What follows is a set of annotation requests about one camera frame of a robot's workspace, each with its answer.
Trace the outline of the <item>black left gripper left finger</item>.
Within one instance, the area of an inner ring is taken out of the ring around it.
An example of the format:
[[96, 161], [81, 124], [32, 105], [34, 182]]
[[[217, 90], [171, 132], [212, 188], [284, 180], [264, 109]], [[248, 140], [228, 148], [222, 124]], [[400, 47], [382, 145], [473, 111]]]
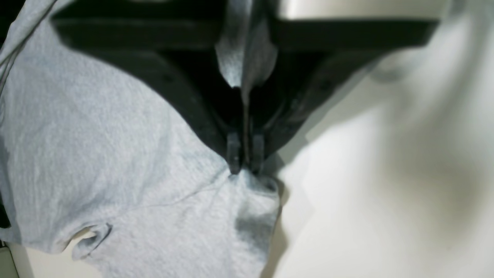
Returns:
[[139, 79], [182, 116], [199, 139], [242, 168], [240, 90], [219, 70], [215, 44], [220, 17], [181, 19], [53, 17], [69, 48]]

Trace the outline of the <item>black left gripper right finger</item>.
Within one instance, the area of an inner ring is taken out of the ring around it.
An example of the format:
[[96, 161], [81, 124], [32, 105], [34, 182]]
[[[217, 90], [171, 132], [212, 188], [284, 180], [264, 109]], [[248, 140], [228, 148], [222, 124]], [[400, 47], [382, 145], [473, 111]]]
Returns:
[[358, 70], [392, 51], [427, 44], [438, 24], [430, 18], [270, 18], [277, 58], [267, 80], [250, 94], [250, 170], [259, 173]]

